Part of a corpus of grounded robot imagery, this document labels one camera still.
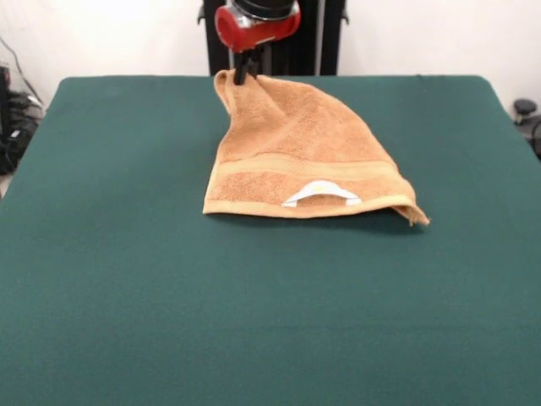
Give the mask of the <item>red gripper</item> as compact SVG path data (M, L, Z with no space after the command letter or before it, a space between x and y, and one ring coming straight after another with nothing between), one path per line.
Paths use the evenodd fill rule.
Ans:
M263 74L265 46L261 45L293 35L300 21L298 4L293 4L284 19L256 19L245 14L237 4L219 7L215 14L217 34L232 52L239 52L233 55L233 83L242 85L248 72L254 78Z

